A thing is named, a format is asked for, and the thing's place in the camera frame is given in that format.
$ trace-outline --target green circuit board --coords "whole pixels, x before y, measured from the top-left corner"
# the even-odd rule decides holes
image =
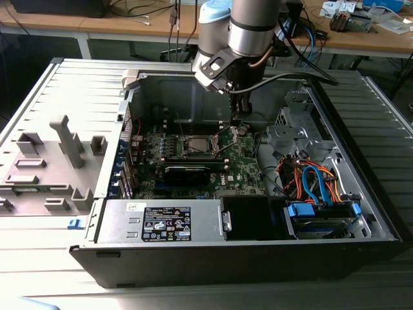
[[[144,134],[146,143],[141,152],[147,159],[137,166],[139,187],[135,191],[135,199],[216,199],[232,195],[265,195],[264,181],[255,159],[253,135],[249,132],[238,136],[233,146],[219,153],[221,158],[226,159],[226,170],[211,173],[208,185],[165,186],[156,173],[164,164],[164,156],[182,158],[185,162],[184,140],[190,138],[193,137],[168,136],[154,130]],[[218,140],[219,148],[225,148],[234,142],[233,131],[220,134]],[[198,154],[207,157],[203,152]]]

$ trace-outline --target warning label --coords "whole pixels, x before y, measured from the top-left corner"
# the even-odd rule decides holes
[[[190,241],[191,208],[145,208],[142,240],[144,242]]]

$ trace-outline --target blue latch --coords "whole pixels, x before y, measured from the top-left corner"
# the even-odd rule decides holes
[[[76,219],[69,221],[69,225],[67,225],[67,229],[70,231],[73,231],[73,230],[80,231],[81,229],[85,229],[85,224],[83,223],[83,220],[76,218]]]
[[[351,207],[353,208],[353,211],[356,214],[356,216],[359,216],[361,214],[361,209],[358,203],[353,203]]]
[[[292,203],[288,206],[288,213],[293,216],[315,216],[311,203]]]

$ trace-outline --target open computer chassis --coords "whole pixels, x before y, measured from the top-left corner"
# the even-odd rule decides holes
[[[203,93],[190,74],[140,78],[119,109],[86,238],[70,248],[99,285],[342,278],[409,247],[320,84],[282,81],[275,117],[265,103],[255,121],[227,123],[179,102],[177,81],[191,101]],[[165,79],[177,88],[172,105],[154,92]]]

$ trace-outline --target blue cable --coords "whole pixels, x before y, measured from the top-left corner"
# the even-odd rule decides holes
[[[308,34],[310,35],[310,39],[311,39],[311,51],[310,51],[310,55],[307,58],[308,61],[311,61],[312,59],[312,53],[314,51],[314,45],[316,44],[316,40],[314,40],[314,36],[312,35],[312,32],[310,29],[308,29],[307,27],[304,27],[304,29],[308,32]]]
[[[307,192],[307,194],[316,202],[316,204],[319,204],[319,201],[318,201],[318,198],[316,197],[316,195],[314,195],[314,194],[310,191],[310,189],[308,188],[307,173],[308,173],[308,171],[309,171],[310,169],[312,169],[312,170],[314,170],[314,171],[316,172],[316,176],[317,176],[317,178],[318,178],[318,183],[319,183],[319,185],[320,185],[321,197],[323,198],[324,202],[325,202],[327,205],[332,205],[333,203],[332,203],[332,201],[331,201],[331,199],[330,199],[330,196],[328,195],[328,192],[325,190],[325,187],[324,187],[323,175],[322,175],[321,171],[318,170],[318,168],[315,167],[315,166],[307,166],[307,167],[305,167],[305,169],[303,170],[303,188],[304,188],[304,191]]]

